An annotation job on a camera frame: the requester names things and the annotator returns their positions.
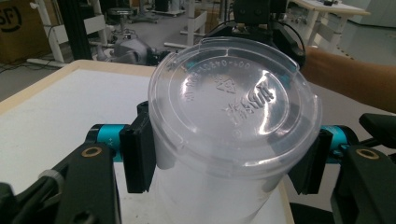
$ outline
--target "floor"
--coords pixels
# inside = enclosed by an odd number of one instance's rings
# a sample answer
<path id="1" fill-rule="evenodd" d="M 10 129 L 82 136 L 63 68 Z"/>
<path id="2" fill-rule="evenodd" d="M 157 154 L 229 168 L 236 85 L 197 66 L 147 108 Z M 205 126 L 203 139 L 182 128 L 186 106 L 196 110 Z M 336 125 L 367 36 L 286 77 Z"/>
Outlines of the floor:
<path id="1" fill-rule="evenodd" d="M 135 30 L 139 38 L 152 48 L 158 50 L 168 49 L 164 42 L 178 44 L 186 43 L 186 36 L 179 33 L 187 24 L 187 13 L 177 17 L 157 15 L 158 23 L 139 22 L 127 24 L 127 28 Z M 329 24 L 338 20 L 334 15 L 328 17 Z M 301 34 L 305 43 L 309 29 L 302 23 L 288 22 Z M 317 43 L 324 49 L 326 43 Z M 396 29 L 361 26 L 353 22 L 346 24 L 345 31 L 338 49 L 334 52 L 354 60 L 370 63 L 383 63 L 396 65 Z M 0 64 L 0 101 L 10 95 L 23 90 L 39 79 L 50 75 L 54 67 L 32 65 L 24 63 L 19 67 Z M 344 124 L 361 138 L 369 135 L 358 123 L 359 116 L 365 112 L 386 113 L 367 105 L 361 105 L 337 93 L 327 91 L 321 87 L 312 86 L 314 92 L 321 98 L 323 104 L 323 124 Z M 328 165 L 322 179 L 322 188 L 319 195 L 297 195 L 291 183 L 285 178 L 287 191 L 291 202 L 304 203 L 325 210 L 332 210 L 330 195 L 338 174 L 338 165 Z"/>

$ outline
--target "plastic cup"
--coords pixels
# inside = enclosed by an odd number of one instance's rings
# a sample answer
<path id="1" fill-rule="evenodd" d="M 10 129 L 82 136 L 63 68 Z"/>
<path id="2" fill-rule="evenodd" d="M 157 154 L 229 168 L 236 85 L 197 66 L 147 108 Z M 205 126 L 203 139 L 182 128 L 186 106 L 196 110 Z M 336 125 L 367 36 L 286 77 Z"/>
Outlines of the plastic cup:
<path id="1" fill-rule="evenodd" d="M 168 55 L 148 101 L 156 201 L 176 224 L 249 223 L 312 145 L 321 118 L 296 62 L 232 37 Z"/>

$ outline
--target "desk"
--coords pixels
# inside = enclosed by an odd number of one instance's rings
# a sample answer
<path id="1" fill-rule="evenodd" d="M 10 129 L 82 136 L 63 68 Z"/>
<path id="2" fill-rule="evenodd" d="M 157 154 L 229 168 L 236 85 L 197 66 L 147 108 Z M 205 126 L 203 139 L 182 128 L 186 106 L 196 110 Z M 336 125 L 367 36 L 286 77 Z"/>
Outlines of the desk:
<path id="1" fill-rule="evenodd" d="M 347 19 L 351 18 L 355 15 L 367 16 L 370 15 L 369 12 L 358 8 L 351 7 L 344 4 L 332 5 L 331 7 L 324 6 L 323 3 L 318 2 L 317 0 L 290 0 L 291 2 L 296 3 L 300 7 L 304 7 L 313 13 L 310 18 L 312 21 L 315 21 L 315 24 L 312 28 L 312 33 L 308 39 L 308 45 L 312 45 L 314 43 L 314 39 L 316 35 L 321 35 L 327 41 L 330 42 L 330 45 L 327 51 L 332 52 L 336 45 L 340 42 L 341 34 L 344 31 L 345 24 L 347 23 Z M 340 17 L 340 21 L 336 29 L 332 29 L 326 24 L 322 23 L 321 18 L 326 13 L 334 13 Z"/>
<path id="2" fill-rule="evenodd" d="M 0 103 L 0 181 L 20 193 L 83 143 L 96 123 L 132 123 L 153 67 L 76 61 Z M 123 223 L 157 222 L 150 193 L 128 194 L 115 163 Z M 283 183 L 254 223 L 293 223 Z"/>

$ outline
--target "plastic lid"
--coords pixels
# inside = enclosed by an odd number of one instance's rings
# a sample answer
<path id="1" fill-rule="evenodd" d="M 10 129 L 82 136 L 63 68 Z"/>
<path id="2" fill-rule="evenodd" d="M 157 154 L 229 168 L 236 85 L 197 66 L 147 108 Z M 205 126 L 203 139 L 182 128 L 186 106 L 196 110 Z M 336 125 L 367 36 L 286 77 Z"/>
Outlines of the plastic lid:
<path id="1" fill-rule="evenodd" d="M 318 97 L 298 64 L 240 38 L 208 38 L 169 55 L 148 99 L 154 131 L 176 156 L 240 171 L 294 164 L 320 124 Z"/>

